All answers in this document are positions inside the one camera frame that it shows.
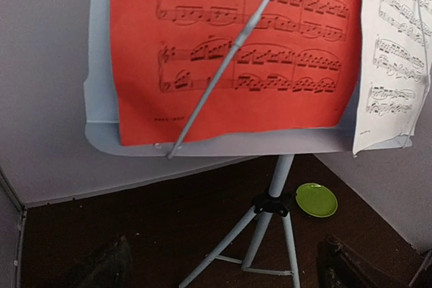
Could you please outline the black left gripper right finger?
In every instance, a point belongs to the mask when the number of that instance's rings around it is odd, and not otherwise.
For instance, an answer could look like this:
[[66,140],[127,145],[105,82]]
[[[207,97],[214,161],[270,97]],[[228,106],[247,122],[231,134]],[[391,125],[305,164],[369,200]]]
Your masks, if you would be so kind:
[[405,284],[372,266],[334,235],[317,245],[320,287],[404,287]]

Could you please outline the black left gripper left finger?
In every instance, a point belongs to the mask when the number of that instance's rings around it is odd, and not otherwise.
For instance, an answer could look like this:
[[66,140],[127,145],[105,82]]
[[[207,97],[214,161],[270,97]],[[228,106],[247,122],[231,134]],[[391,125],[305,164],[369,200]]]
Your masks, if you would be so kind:
[[116,237],[93,250],[66,270],[58,287],[129,287],[132,253],[126,236]]

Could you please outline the white perforated music stand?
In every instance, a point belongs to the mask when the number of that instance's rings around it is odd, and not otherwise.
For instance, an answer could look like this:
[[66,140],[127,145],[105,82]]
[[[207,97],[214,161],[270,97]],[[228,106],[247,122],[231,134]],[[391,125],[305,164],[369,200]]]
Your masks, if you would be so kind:
[[[268,189],[253,199],[252,206],[247,213],[217,247],[182,281],[182,286],[188,286],[212,261],[222,259],[224,249],[253,218],[258,217],[259,222],[249,249],[245,257],[239,260],[243,271],[252,272],[252,262],[269,221],[273,215],[278,214],[282,219],[290,260],[290,269],[286,271],[286,275],[291,277],[293,285],[298,287],[300,278],[290,219],[290,206],[293,201],[296,201],[296,194],[286,194],[283,188],[297,154],[352,152],[360,90],[362,43],[357,82],[342,118],[335,127],[226,134],[195,142],[185,141],[187,129],[183,129],[175,142],[124,146],[120,141],[118,97],[111,60],[110,4],[111,0],[90,0],[89,73],[84,82],[85,134],[87,140],[96,149],[116,156],[164,156],[169,159],[176,156],[275,155],[278,157],[274,176]],[[194,123],[212,91],[213,86],[208,86],[187,121],[188,127]],[[405,147],[399,147],[396,140],[390,140],[368,150]]]

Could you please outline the red sheet music page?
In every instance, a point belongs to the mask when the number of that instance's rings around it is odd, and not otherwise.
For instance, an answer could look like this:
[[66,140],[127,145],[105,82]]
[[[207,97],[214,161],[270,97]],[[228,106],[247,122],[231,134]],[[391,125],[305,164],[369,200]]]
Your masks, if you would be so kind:
[[[124,146],[335,127],[360,69],[361,0],[111,0]],[[213,86],[194,123],[187,121]]]

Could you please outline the white sheet music page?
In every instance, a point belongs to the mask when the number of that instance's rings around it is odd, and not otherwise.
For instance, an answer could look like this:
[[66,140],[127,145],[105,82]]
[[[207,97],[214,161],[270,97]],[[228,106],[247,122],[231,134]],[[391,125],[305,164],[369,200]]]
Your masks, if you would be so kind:
[[408,145],[431,87],[431,0],[362,0],[352,152]]

